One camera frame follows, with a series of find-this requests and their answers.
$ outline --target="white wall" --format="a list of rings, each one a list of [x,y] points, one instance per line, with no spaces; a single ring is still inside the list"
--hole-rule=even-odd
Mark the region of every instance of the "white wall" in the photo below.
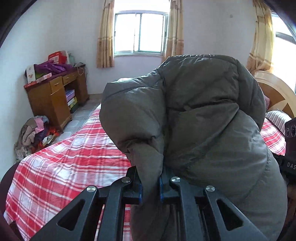
[[[147,74],[159,56],[115,57],[115,67],[96,68],[96,45],[104,0],[38,0],[15,24],[0,48],[0,179],[14,162],[13,145],[33,116],[24,71],[55,51],[71,51],[86,63],[89,93],[107,82]],[[225,54],[246,64],[255,31],[251,0],[183,0],[184,54]]]

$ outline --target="tiled floor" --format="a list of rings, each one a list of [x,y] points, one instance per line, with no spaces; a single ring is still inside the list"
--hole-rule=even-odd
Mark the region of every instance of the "tiled floor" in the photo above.
[[[54,143],[69,138],[71,135],[79,131],[85,121],[88,120],[92,112],[101,103],[101,98],[101,94],[90,95],[89,100],[83,106],[79,107],[74,114],[72,114],[72,121],[68,122],[68,124],[64,128],[64,133],[57,137]]]

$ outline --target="checkered blanket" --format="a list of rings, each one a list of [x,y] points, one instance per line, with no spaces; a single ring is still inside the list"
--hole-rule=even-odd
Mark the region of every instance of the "checkered blanket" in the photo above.
[[[110,185],[130,167],[126,156],[102,129],[99,111],[100,106],[75,135],[19,164],[4,216],[8,223],[16,221],[24,240],[29,240],[87,186]],[[273,152],[284,154],[284,137],[267,119],[261,134]],[[126,207],[124,241],[131,240],[129,217],[130,208]]]

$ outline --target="metal pin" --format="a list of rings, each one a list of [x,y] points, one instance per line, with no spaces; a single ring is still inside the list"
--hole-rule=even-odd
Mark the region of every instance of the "metal pin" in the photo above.
[[[179,183],[181,181],[181,178],[179,178],[179,177],[172,177],[170,180],[172,182],[174,182],[174,183]]]
[[[215,191],[215,187],[212,185],[209,185],[205,188],[208,192],[214,192]]]
[[[123,183],[129,183],[129,182],[131,181],[131,179],[130,179],[129,177],[123,177],[123,178],[121,179],[121,181],[122,181]]]
[[[88,192],[94,192],[94,191],[96,190],[96,187],[95,187],[95,186],[88,186],[88,187],[86,188],[86,190],[87,190]]]

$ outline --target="dark green puffer jacket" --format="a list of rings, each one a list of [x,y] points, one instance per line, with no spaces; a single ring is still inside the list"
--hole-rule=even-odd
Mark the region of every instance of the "dark green puffer jacket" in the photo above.
[[[265,109],[257,82],[228,56],[169,57],[145,76],[108,83],[102,126],[143,183],[133,240],[176,240],[173,212],[157,194],[163,163],[191,184],[214,185],[276,240],[287,189],[260,135]]]

